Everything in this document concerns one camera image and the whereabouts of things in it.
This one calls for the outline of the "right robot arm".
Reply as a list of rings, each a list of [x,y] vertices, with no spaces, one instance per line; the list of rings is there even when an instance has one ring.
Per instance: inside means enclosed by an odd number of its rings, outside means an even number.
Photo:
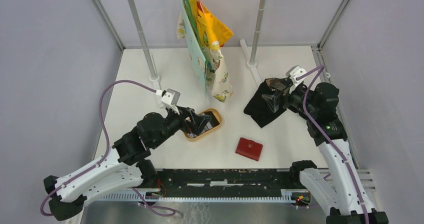
[[[327,224],[387,224],[388,216],[378,211],[361,182],[353,163],[347,133],[336,107],[339,89],[320,82],[310,90],[302,82],[290,78],[267,78],[269,93],[262,98],[269,108],[291,110],[306,120],[307,130],[323,156],[332,184],[320,175],[310,160],[292,163],[289,183],[306,187],[326,214]]]

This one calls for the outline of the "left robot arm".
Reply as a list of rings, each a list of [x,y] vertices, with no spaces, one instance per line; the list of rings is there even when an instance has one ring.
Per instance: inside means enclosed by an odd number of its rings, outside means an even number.
[[[199,136],[213,119],[210,113],[198,114],[190,107],[146,114],[136,126],[106,150],[105,154],[62,177],[50,175],[43,180],[48,193],[46,203],[57,221],[79,214],[93,201],[126,188],[153,187],[158,173],[148,157],[153,149],[182,131]]]

